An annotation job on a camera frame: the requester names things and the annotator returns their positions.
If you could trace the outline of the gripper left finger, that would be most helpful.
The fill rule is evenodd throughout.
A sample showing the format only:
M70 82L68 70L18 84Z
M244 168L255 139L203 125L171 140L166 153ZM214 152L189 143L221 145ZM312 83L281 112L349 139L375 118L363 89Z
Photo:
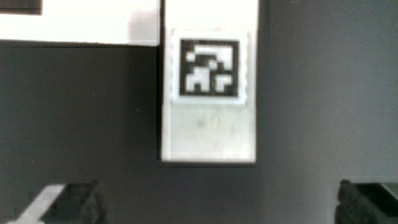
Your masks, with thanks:
M15 224L109 224L98 181L47 185Z

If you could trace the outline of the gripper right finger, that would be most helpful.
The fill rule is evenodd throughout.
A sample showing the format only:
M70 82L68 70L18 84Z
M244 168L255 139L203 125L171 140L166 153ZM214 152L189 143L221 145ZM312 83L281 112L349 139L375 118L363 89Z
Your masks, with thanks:
M398 182L342 181L336 224L398 224Z

